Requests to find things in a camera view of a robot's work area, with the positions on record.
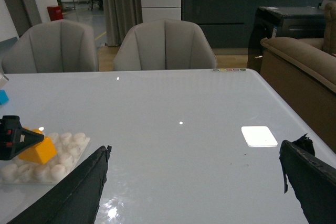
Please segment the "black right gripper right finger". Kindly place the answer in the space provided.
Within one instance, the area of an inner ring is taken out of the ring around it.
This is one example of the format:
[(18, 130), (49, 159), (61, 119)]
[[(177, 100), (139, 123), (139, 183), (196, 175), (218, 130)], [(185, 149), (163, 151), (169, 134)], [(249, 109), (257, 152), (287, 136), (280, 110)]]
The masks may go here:
[(335, 223), (335, 168), (315, 156), (313, 141), (282, 141), (279, 160), (284, 192), (290, 183), (308, 223)]

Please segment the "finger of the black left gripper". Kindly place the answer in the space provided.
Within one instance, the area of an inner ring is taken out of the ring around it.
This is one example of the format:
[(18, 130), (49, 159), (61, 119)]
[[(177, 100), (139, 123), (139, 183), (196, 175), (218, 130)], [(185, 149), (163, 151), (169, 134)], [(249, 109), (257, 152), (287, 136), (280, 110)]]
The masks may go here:
[(5, 115), (1, 118), (1, 160), (8, 161), (26, 149), (42, 142), (44, 135), (22, 127), (20, 117)]

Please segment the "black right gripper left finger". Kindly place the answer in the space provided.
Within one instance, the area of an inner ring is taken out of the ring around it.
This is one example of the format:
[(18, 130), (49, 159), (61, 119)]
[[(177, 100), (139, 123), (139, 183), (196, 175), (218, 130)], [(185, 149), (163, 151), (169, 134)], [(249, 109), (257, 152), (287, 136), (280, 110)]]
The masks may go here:
[(112, 147), (101, 146), (9, 223), (94, 223)]

